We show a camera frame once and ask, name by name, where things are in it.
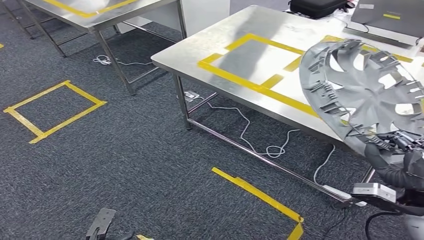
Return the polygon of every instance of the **black cable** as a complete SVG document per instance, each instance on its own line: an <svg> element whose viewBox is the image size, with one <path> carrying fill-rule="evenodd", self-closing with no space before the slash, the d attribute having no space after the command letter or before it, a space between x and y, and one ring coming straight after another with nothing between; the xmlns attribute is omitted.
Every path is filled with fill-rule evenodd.
<svg viewBox="0 0 424 240"><path fill-rule="evenodd" d="M422 37L418 38L418 39L415 41L415 46L418 46L418 44L420 43L420 40L421 40L421 39L423 39L423 38L424 38L424 36L422 36Z"/></svg>
<svg viewBox="0 0 424 240"><path fill-rule="evenodd" d="M385 215L389 215L389 216L402 216L403 213L401 213L401 212L385 211L385 212L379 212L379 213L376 213L374 215L369 216L368 219L366 220L366 224L365 224L365 235L366 235L366 239L371 240L371 237L370 237L370 223L371 223L371 221L373 219L375 219L376 217L385 216Z"/></svg>
<svg viewBox="0 0 424 240"><path fill-rule="evenodd" d="M324 235L322 236L322 240L324 240L324 239L326 239L327 238L327 235L331 232L331 230L333 230L335 227L337 227L338 225L340 225L340 224L342 224L343 223L343 221L347 218L347 216L348 216L348 209L347 208L344 208L343 209L343 218L340 220L340 221L338 221L338 222L336 222L333 226L331 226L325 233L324 233Z"/></svg>
<svg viewBox="0 0 424 240"><path fill-rule="evenodd" d="M370 29L368 28L368 26L367 25L365 25L365 23L361 23L362 24L362 26L364 26L364 27L366 27L366 31L364 31L364 33L369 33L370 32Z"/></svg>

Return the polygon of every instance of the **white cable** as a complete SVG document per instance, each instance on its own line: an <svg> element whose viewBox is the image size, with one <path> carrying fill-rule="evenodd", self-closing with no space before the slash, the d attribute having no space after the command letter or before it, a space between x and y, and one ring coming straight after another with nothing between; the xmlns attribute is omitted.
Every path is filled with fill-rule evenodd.
<svg viewBox="0 0 424 240"><path fill-rule="evenodd" d="M324 167L324 165L326 165L327 164L327 162L329 161L329 159L330 159L330 157L331 157L331 155L334 153L334 151L336 150L336 146L332 146L332 150L331 150L331 152L328 154L328 156L327 156L327 159L324 161L324 163L323 164L321 164L317 169L316 169L316 171L315 171L315 173L313 174L313 181L314 181L314 183L316 183L317 185L320 185L320 184L318 184L318 182L317 182L317 174L318 174L318 172L320 171L320 169L322 168L322 167Z"/></svg>
<svg viewBox="0 0 424 240"><path fill-rule="evenodd" d="M186 101L188 101L188 100L196 100L196 99L201 99L201 100L205 100L203 97L201 97L201 96L198 96L198 97L195 97L195 98L189 98L189 99L185 99ZM248 141L248 140L246 140L245 138L244 138L244 135L245 135L245 133L246 133L246 131L248 130L248 128L249 128L249 126L250 126L250 124L251 124L251 121L240 111L240 109L238 109L237 107L221 107L221 106L212 106L212 104L210 104L209 102L207 102L207 104L209 105L209 107L211 108L211 109L225 109L225 110L237 110L237 112L247 121L247 125L244 127L244 129L243 129L243 132L241 133L241 135L240 135L240 139L241 140L243 140L243 141L245 141L248 145L249 145L249 147L252 149L252 151L253 152L255 152L256 154L259 154L259 155L268 155L268 157L270 157L270 158L273 158L273 159L276 159L276 158L278 158L278 157L280 157L281 155L283 155L283 154L285 154L286 153L286 150L284 149L284 147L286 147L286 145L289 143L289 140L290 140L290 133L291 132L296 132L296 131L300 131L299 129L294 129L294 130L290 130L290 131L288 131L287 132L287 139L285 140L285 143L282 145L282 146L275 146L275 145L271 145L271 146L267 146L266 147L266 153L258 153L256 150L255 150L255 148L252 146L252 144ZM270 149L271 148L277 148L277 149L279 149L279 152L278 153L271 153L270 152ZM318 182L317 182L317 174L318 174L318 172L320 171L320 169L322 168L322 167L324 167L327 163L328 163L328 161L330 160L330 157L332 156L332 154L334 153L334 151L336 150L336 146L335 145L332 145L332 150L331 150L331 152L328 154L328 156L327 156L327 158L325 159L325 161L324 161L324 163L323 164L321 164L317 169L316 169L316 171L314 172L314 174L313 174L313 181L317 184L317 185L320 185Z"/></svg>
<svg viewBox="0 0 424 240"><path fill-rule="evenodd" d="M203 97L201 97L201 96L198 96L198 97L196 97L196 98L192 98L192 99L185 99L185 100L195 100L195 99L202 99L202 100L205 100ZM252 151L253 152L255 152L256 154L259 154L259 155L267 155L268 157L270 157L270 158L273 158L273 159L276 159L276 158L279 158L281 155L283 155L283 154L285 154L286 153L286 150L284 149L284 147L289 143L289 140L290 140L290 133L291 132L296 132L296 131L300 131L299 129L295 129L295 130L290 130L290 131L288 131L287 132L287 139L285 140L285 143L282 145L282 146L275 146L275 145L271 145L271 146L267 146L266 147L266 153L258 153L256 150L255 150L255 148L253 147L253 145L248 141L248 140L246 140L245 138L244 138L244 135L245 135L245 133L246 133L246 131L248 130L248 128L249 128L249 126L250 126L250 124L251 124L251 121L242 113L242 111L240 111L240 109L238 109L237 107L221 107L221 106L212 106L212 104L210 104L209 102L207 102L207 104L209 105L209 107L211 108L211 109L224 109L224 110L237 110L237 112L247 121L247 124L246 124L246 126L244 127L244 129L243 129L243 132L241 133L241 135L240 135L240 139L241 140L243 140L244 142L246 142L248 145L249 145L249 147L252 149ZM271 148L276 148L276 149L278 149L279 150L279 152L276 152L276 153L272 153L272 152L270 152L270 149Z"/></svg>
<svg viewBox="0 0 424 240"><path fill-rule="evenodd" d="M96 58L93 59L93 62L100 63L100 64L105 65L105 66L112 64L111 59L108 56L106 56L106 55L98 55ZM125 65L125 66L128 66L128 65L133 65L133 64L149 65L149 64L152 64L153 62L148 62L148 63L141 63L141 62L124 63L124 62L118 61L118 63L119 64L122 64L122 65Z"/></svg>

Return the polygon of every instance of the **yellow tape square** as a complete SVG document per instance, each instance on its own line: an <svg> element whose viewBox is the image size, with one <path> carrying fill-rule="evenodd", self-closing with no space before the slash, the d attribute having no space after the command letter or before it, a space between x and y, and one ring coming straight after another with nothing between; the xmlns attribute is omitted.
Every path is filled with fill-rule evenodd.
<svg viewBox="0 0 424 240"><path fill-rule="evenodd" d="M40 98L40 97L42 97L42 96L44 96L44 95L52 92L52 91L54 91L54 90L56 90L56 89L58 89L60 87L63 87L63 86L66 86L66 87L70 88L75 93L77 93L77 94L81 95L82 97L90 100L91 102L94 103L94 105L91 106L90 108L88 108L88 109L86 109L86 110L78 113L77 115L69 118L68 120L60 123L59 125L51 128L50 130L45 131L45 132L41 131L37 126L35 126L28 119L26 119L24 116L22 116L19 112L16 111L17 108L19 108L19 107L21 107L21 106L23 106L23 105L25 105L25 104L27 104L29 102L32 102L32 101L34 101L34 100L36 100L36 99L38 99L38 98ZM57 84L57 85L55 85L55 86L53 86L53 87L51 87L51 88L49 88L47 90L44 90L44 91L40 92L39 94L37 94L35 96L32 96L32 97L30 97L28 99L25 99L25 100L23 100L23 101L15 104L15 105L13 105L13 106L10 106L10 107L6 108L5 110L3 110L3 112L12 115L12 117L14 117L21 124L23 124L26 128L28 128L31 132L33 132L37 137L35 139L31 140L29 143L30 144L35 144L35 143L38 143L39 141L41 141L42 139L47 138L49 135L55 133L59 129L61 129L61 128L63 128L65 126L67 126L67 125L75 122L76 120L82 118L83 116L91 113L92 111L96 110L97 108L103 106L106 103L107 103L107 101L102 101L102 100L99 100L99 99L95 98L94 96L88 94L87 92L83 91L79 87L71 84L71 81L70 80L66 80L66 81L61 82L61 83L59 83L59 84Z"/></svg>
<svg viewBox="0 0 424 240"><path fill-rule="evenodd" d="M91 17L94 17L96 15L106 13L106 12L108 12L110 10L114 10L114 9L120 8L122 6L125 6L125 5L128 5L128 4L132 4L132 3L136 2L136 1L139 1L139 0L124 0L124 1L119 2L117 4L114 4L114 5L111 5L111 6L108 6L108 7L104 7L102 9L99 9L96 12L85 12L85 11L81 11L81 10L78 10L78 9L72 7L72 6L69 6L69 5L66 5L66 4L62 3L59 0L43 0L43 1L46 2L46 3L49 3L51 5L54 5L54 6L58 7L58 8L60 8L60 9L66 10L68 12L71 12L71 13L73 13L75 15L78 15L80 17L91 18Z"/></svg>
<svg viewBox="0 0 424 240"><path fill-rule="evenodd" d="M245 36L237 39L236 41L234 41L233 43L231 43L230 45L228 45L227 47L225 47L226 50L228 50L228 52L226 54L228 54L229 52L233 51L234 49L242 46L243 44L247 43L248 41L257 41L263 44L267 44L267 45L271 45L295 54L299 54L299 57L296 58L293 62L291 62L289 65L287 65L286 67L283 68L283 70L287 71L287 72L293 72L294 70L296 70L299 67L299 64L301 62L302 59L302 55L304 54L305 51L291 47L291 46L287 46L285 44L276 42L276 41L272 41L270 39L255 35L253 33L248 33ZM219 53L214 53L208 57L206 57L205 59L199 61L197 63L197 65L202 68L205 69L221 78L227 79L233 83L236 83L238 85L241 85L243 87L249 88L251 90L254 90L258 93L264 94L270 98L276 99L284 104L287 104L291 107L294 107L296 109L299 109L305 113L308 113L314 117L319 118L319 116L315 113L315 111L312 109L311 106L304 104L303 102L297 101L291 97L285 96L283 94L280 94L278 92L275 92L273 90L271 90L271 88L273 86L275 86L276 84L278 84L283 78L284 76L280 75L280 74L275 74L273 75L271 78L267 79L264 83L262 84L256 84L254 82L251 82L245 78L242 78L240 76L237 76L233 73L230 73L228 71L225 71L221 68L218 68L216 66L213 66L211 63L214 62L215 60L221 58L222 54Z"/></svg>

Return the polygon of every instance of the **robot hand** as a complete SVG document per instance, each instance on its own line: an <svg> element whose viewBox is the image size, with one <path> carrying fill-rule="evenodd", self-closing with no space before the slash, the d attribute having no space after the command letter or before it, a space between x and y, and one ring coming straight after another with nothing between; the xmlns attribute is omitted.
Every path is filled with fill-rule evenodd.
<svg viewBox="0 0 424 240"><path fill-rule="evenodd" d="M365 157L381 179L394 187L424 191L424 158L418 149L409 149L403 157L403 168L387 163L385 156L391 153L367 143Z"/></svg>

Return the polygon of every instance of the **table top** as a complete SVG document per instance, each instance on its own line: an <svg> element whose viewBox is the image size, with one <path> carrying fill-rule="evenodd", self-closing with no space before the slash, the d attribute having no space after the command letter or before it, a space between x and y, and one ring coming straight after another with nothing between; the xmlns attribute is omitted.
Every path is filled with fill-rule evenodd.
<svg viewBox="0 0 424 240"><path fill-rule="evenodd" d="M283 123L339 143L306 100L298 65L304 51L323 41L360 38L343 32L343 20L312 20L250 6L152 56L153 63L193 80ZM413 75L424 77L419 47L403 48L363 39L402 55Z"/></svg>
<svg viewBox="0 0 424 240"><path fill-rule="evenodd" d="M83 31L102 30L176 0L24 0Z"/></svg>

